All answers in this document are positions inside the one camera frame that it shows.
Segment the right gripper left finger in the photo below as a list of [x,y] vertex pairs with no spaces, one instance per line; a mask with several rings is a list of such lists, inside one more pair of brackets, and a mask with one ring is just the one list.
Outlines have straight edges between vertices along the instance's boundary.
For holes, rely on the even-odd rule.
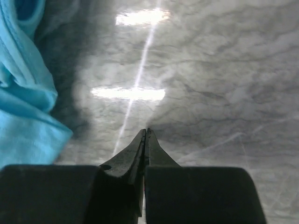
[[146,131],[94,165],[8,165],[0,171],[3,224],[136,224],[142,215]]

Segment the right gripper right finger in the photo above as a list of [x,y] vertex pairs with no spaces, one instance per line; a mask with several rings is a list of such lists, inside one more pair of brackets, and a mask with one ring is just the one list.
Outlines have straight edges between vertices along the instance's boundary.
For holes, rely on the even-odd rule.
[[145,141],[146,222],[149,224],[264,224],[249,173],[238,167],[183,167],[159,145]]

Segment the turquoise polo shirt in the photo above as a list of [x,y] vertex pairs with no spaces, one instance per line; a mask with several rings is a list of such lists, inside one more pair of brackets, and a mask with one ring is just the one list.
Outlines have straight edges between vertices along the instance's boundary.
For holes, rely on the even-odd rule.
[[72,131],[50,112],[53,77],[34,43],[43,0],[0,3],[0,165],[51,164]]

